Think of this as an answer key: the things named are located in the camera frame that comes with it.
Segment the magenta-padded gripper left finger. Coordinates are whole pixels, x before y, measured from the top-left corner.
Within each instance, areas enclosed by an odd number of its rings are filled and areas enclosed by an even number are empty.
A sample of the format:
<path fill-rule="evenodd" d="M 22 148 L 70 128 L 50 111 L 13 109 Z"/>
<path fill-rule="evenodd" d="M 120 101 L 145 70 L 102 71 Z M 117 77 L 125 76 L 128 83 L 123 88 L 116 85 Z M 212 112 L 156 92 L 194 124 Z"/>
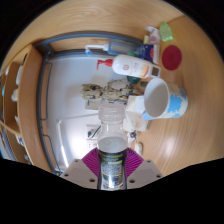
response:
<path fill-rule="evenodd" d="M 74 159 L 60 177 L 78 186 L 96 189 L 98 187 L 99 175 L 100 161 L 98 149 L 94 148 L 82 159 Z"/>

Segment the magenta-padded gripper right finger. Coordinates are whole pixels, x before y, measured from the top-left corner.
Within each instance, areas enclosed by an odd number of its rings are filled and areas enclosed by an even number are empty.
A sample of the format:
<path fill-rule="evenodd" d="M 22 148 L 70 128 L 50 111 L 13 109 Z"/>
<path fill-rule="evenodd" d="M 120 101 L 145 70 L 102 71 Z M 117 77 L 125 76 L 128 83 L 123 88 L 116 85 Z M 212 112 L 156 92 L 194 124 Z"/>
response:
<path fill-rule="evenodd" d="M 141 188 L 163 175 L 152 160 L 144 160 L 134 150 L 127 150 L 125 160 L 125 185 L 127 189 Z"/>

